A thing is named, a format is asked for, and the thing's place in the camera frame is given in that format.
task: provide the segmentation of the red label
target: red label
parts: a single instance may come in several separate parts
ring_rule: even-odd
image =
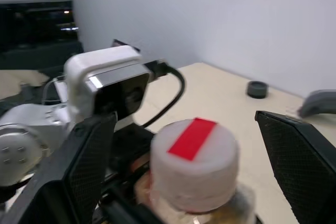
[[[195,118],[167,152],[189,161],[194,160],[216,124]]]

